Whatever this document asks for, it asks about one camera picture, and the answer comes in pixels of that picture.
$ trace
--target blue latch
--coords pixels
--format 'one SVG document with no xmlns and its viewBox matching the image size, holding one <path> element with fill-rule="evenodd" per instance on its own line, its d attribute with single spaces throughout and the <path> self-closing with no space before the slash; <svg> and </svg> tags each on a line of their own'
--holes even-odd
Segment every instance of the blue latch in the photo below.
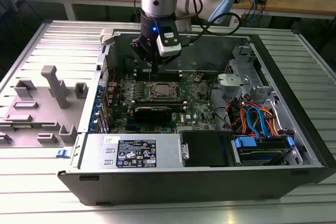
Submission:
<svg viewBox="0 0 336 224">
<path fill-rule="evenodd" d="M 57 152 L 56 158 L 69 158 L 70 156 L 68 155 L 69 151 L 66 149 L 61 149 Z"/>
<path fill-rule="evenodd" d="M 98 99 L 95 99 L 95 100 L 94 100 L 94 104 L 95 104 L 96 106 L 100 105 L 100 103 L 101 103 L 100 100 L 98 100 Z"/>
<path fill-rule="evenodd" d="M 91 119 L 92 121 L 96 120 L 97 118 L 98 118 L 97 115 L 91 115 L 91 117 L 90 117 L 90 119 Z"/>
<path fill-rule="evenodd" d="M 104 92 L 104 87 L 101 86 L 101 85 L 98 85 L 97 90 L 98 90 L 98 91 L 101 91 L 101 92 Z"/>
<path fill-rule="evenodd" d="M 257 147 L 256 140 L 251 136 L 241 136 L 235 139 L 237 148 L 240 147 Z"/>
<path fill-rule="evenodd" d="M 288 141 L 290 147 L 294 147 L 295 146 L 295 142 L 294 142 L 294 140 L 293 140 L 293 138 L 291 136 L 289 136 L 287 138 L 287 141 Z"/>
<path fill-rule="evenodd" d="M 99 108 L 97 106 L 94 106 L 92 110 L 93 110 L 94 113 L 99 112 Z"/>
</svg>

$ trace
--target gray robot arm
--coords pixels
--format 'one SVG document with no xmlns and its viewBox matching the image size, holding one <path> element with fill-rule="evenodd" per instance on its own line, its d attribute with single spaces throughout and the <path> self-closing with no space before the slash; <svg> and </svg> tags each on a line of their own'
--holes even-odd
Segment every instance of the gray robot arm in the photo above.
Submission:
<svg viewBox="0 0 336 224">
<path fill-rule="evenodd" d="M 200 12 L 200 18 L 209 20 L 228 11 L 233 1 L 202 0 L 207 4 Z M 184 13 L 183 17 L 176 17 L 176 10 Z M 192 0 L 141 0 L 141 35 L 131 43 L 131 47 L 151 65 L 152 73 L 158 71 L 159 65 L 167 64 L 181 54 L 182 46 L 175 21 L 195 16 L 194 11 Z"/>
</svg>

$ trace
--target warning label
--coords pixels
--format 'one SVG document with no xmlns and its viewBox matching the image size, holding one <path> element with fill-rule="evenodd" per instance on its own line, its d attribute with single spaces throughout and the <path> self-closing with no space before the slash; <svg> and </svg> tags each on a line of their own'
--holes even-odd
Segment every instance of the warning label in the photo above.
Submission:
<svg viewBox="0 0 336 224">
<path fill-rule="evenodd" d="M 117 167 L 156 167 L 156 141 L 120 140 L 118 144 Z"/>
</svg>

